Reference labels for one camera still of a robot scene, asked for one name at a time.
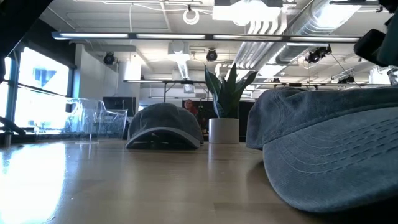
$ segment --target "snake plant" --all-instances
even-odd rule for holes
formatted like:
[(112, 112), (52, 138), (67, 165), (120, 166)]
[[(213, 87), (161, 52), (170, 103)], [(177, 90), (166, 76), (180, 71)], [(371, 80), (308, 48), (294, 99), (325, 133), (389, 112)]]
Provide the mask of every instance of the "snake plant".
[(218, 118), (239, 118), (239, 101), (244, 89), (256, 78), (257, 72), (251, 72), (247, 79), (236, 82), (236, 65), (229, 72), (228, 80), (220, 81), (205, 67), (206, 85), (213, 95), (213, 107)]

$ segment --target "table surface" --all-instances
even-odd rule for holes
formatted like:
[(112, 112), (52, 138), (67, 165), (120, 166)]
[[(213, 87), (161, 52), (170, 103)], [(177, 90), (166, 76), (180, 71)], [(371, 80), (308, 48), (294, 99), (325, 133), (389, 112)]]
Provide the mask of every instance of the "table surface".
[(0, 148), (0, 223), (359, 223), (394, 217), (386, 208), (397, 205), (305, 213), (281, 201), (262, 152), (244, 144), (124, 144)]

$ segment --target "potted plant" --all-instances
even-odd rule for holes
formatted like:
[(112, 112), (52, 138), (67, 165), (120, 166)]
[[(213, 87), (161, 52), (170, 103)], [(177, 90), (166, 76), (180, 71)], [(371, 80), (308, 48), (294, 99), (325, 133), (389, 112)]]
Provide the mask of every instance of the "potted plant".
[(209, 142), (215, 144), (239, 143), (239, 101), (244, 89), (256, 78), (251, 72), (247, 79), (236, 82), (236, 65), (229, 72), (228, 80), (220, 81), (205, 67), (206, 85), (213, 95), (213, 107), (217, 119), (210, 119)]

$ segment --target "ceiling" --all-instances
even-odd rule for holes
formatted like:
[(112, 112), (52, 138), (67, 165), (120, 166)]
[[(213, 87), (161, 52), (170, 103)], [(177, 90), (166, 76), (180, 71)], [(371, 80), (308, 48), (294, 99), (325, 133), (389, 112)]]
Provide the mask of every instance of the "ceiling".
[[(211, 10), (214, 0), (204, 0), (200, 9)], [(296, 0), (297, 5), (288, 9), (288, 21), (292, 19), (309, 0)], [(213, 33), (213, 34), (237, 34), (246, 33), (249, 26), (241, 27), (231, 21), (214, 21), (211, 15), (200, 13), (200, 20), (195, 25), (186, 24), (182, 15), (184, 11), (161, 10), (161, 6), (150, 5), (156, 10), (140, 6), (131, 7), (131, 20), (133, 32), (173, 32), (173, 33)], [(185, 9), (186, 6), (168, 6), (167, 10)], [(129, 24), (130, 5), (103, 4), (100, 2), (76, 2), (74, 0), (54, 0), (49, 8), (41, 15), (41, 19), (59, 31), (80, 32), (130, 32)], [(347, 23), (338, 28), (335, 35), (363, 35), (370, 29), (385, 31), (384, 23), (390, 18), (388, 13), (382, 12), (357, 12)], [(92, 41), (91, 45), (135, 45), (146, 61), (149, 69), (143, 70), (143, 74), (171, 73), (178, 70), (177, 64), (167, 60), (167, 49), (170, 41), (159, 40), (102, 40)], [(240, 42), (189, 42), (190, 51), (194, 53), (187, 65), (190, 70), (203, 70), (207, 65), (210, 70), (217, 63), (228, 62), (235, 58)], [(374, 67), (369, 62), (359, 62), (359, 58), (353, 52), (351, 44), (332, 44), (333, 55), (345, 69), (355, 67), (356, 81), (359, 83), (368, 80), (369, 70)], [(217, 62), (207, 62), (206, 54), (209, 48), (216, 49), (218, 53)], [(129, 52), (116, 52), (115, 55), (121, 60), (130, 57)], [(308, 65), (304, 58), (298, 58), (297, 62), (288, 66), (280, 77), (282, 82), (304, 82), (310, 79), (312, 82), (327, 82), (330, 77), (337, 75), (343, 70), (336, 60), (328, 56), (319, 64), (307, 69)]]

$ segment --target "gray baseball cap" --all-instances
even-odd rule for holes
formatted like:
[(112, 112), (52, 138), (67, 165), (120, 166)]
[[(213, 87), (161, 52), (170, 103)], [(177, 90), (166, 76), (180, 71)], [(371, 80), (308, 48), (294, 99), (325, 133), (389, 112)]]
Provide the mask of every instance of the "gray baseball cap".
[(247, 147), (289, 205), (336, 212), (398, 195), (398, 88), (265, 91)]
[(185, 143), (199, 148), (203, 144), (203, 135), (191, 112), (171, 103), (158, 103), (133, 117), (126, 147), (132, 147), (135, 142), (151, 141)]

